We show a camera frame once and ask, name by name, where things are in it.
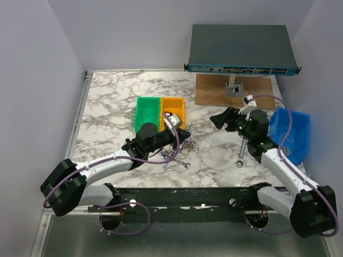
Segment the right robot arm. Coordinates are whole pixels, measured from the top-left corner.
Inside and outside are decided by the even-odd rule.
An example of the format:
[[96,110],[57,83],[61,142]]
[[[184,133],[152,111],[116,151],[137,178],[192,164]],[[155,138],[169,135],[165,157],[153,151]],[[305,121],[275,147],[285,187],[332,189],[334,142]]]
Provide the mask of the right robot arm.
[[274,209],[289,219],[293,230],[302,238],[337,234],[339,221],[334,190],[311,180],[281,152],[268,136],[266,112],[253,110],[247,115],[229,107],[210,120],[216,128],[226,125],[226,131],[237,132],[245,138],[249,154],[268,168],[288,191],[282,193],[268,183],[256,184],[246,198],[251,209],[262,206]]

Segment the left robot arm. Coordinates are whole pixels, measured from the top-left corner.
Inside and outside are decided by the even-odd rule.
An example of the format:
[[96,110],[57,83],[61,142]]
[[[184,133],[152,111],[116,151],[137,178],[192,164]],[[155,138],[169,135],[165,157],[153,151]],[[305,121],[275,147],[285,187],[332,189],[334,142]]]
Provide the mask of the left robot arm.
[[114,211],[119,204],[118,193],[110,183],[96,186],[95,182],[120,172],[126,172],[148,163],[149,153],[172,145],[177,148],[191,136],[190,132],[178,128],[176,134],[170,129],[159,132],[152,123],[144,124],[135,138],[116,152],[96,160],[73,163],[62,160],[40,186],[45,197],[44,208],[50,208],[58,217],[64,216],[80,206],[102,206]]

